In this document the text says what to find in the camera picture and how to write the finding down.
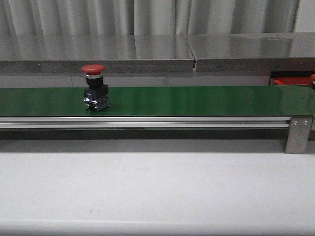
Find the aluminium conveyor frame rail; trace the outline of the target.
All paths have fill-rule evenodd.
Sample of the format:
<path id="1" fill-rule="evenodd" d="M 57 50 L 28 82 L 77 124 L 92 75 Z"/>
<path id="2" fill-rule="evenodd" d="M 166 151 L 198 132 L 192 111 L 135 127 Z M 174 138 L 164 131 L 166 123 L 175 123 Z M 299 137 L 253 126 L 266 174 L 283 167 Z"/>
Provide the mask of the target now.
<path id="1" fill-rule="evenodd" d="M 1 128 L 289 128 L 315 129 L 313 117 L 1 117 Z"/>

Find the red plastic tray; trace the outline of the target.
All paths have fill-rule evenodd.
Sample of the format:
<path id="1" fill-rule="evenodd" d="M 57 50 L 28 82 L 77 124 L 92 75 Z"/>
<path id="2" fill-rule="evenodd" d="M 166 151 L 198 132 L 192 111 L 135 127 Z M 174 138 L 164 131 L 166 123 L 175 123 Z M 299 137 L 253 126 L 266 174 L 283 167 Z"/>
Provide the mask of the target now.
<path id="1" fill-rule="evenodd" d="M 280 77 L 270 79 L 271 86 L 309 86 L 312 87 L 310 77 Z"/>

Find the steel conveyor support bracket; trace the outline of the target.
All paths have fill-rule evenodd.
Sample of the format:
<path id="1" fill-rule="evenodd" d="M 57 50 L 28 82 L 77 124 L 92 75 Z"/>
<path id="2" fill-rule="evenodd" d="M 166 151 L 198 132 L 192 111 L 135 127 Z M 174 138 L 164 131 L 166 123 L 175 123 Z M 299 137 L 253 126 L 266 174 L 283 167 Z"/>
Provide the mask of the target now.
<path id="1" fill-rule="evenodd" d="M 302 154 L 306 151 L 313 117 L 293 117 L 285 147 L 286 154 Z"/>

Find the red mushroom push button switch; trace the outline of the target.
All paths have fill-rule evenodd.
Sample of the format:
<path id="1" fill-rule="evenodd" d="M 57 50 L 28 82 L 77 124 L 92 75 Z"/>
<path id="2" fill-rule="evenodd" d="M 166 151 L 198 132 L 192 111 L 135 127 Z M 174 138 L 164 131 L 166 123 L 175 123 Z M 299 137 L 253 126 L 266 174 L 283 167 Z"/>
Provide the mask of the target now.
<path id="1" fill-rule="evenodd" d="M 315 74 L 312 74 L 310 78 L 312 80 L 312 88 L 315 89 Z"/>

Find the grey stone counter slab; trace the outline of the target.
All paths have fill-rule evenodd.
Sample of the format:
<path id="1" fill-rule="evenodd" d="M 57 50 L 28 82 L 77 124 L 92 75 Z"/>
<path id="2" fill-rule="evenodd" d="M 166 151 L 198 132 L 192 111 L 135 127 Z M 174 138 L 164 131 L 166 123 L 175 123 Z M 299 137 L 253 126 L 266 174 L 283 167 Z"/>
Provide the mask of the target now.
<path id="1" fill-rule="evenodd" d="M 4 74 L 79 73 L 102 64 L 107 73 L 192 72 L 194 58 L 181 35 L 1 36 Z"/>
<path id="2" fill-rule="evenodd" d="M 189 35 L 197 72 L 313 71 L 315 34 Z"/>

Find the grey stone counter slab right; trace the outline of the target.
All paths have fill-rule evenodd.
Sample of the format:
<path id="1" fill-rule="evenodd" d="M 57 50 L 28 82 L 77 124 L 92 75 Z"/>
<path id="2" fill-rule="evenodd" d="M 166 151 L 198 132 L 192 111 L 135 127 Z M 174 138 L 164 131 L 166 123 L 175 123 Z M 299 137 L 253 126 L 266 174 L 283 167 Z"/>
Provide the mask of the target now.
<path id="1" fill-rule="evenodd" d="M 189 35 L 197 72 L 313 71 L 315 34 Z"/>

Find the grey stone counter slab left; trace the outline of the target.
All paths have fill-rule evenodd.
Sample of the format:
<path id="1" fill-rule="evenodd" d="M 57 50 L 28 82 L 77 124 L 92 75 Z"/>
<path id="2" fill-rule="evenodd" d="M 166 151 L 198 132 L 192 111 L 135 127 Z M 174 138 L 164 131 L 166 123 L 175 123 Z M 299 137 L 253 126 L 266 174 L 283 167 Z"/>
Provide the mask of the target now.
<path id="1" fill-rule="evenodd" d="M 1 36 L 4 74 L 79 73 L 102 64 L 107 73 L 192 72 L 194 58 L 181 35 Z"/>

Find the green conveyor belt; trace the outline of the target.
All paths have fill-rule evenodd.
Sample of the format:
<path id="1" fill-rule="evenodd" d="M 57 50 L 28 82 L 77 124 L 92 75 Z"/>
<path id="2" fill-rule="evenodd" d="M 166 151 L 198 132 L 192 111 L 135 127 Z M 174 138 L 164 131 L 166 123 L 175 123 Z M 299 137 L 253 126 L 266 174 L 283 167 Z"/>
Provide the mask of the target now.
<path id="1" fill-rule="evenodd" d="M 110 87 L 110 106 L 86 109 L 83 88 L 2 88 L 2 117 L 313 116 L 304 86 Z"/>

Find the grey curtain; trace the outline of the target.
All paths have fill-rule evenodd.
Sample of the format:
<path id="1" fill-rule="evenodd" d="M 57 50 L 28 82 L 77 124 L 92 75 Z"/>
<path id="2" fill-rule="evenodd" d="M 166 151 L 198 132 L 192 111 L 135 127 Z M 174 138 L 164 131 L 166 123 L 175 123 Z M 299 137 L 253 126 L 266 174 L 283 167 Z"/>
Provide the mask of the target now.
<path id="1" fill-rule="evenodd" d="M 312 0 L 3 0 L 1 35 L 313 32 Z"/>

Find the red push button switch edge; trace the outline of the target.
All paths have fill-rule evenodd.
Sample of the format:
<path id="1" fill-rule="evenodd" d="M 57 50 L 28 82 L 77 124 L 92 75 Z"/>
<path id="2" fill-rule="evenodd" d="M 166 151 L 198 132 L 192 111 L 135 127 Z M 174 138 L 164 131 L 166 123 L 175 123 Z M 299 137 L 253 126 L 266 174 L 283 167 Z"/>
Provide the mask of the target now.
<path id="1" fill-rule="evenodd" d="M 103 71 L 105 66 L 101 64 L 89 64 L 82 67 L 86 73 L 85 79 L 89 86 L 84 89 L 84 102 L 87 110 L 101 111 L 110 106 L 108 85 L 103 83 Z"/>

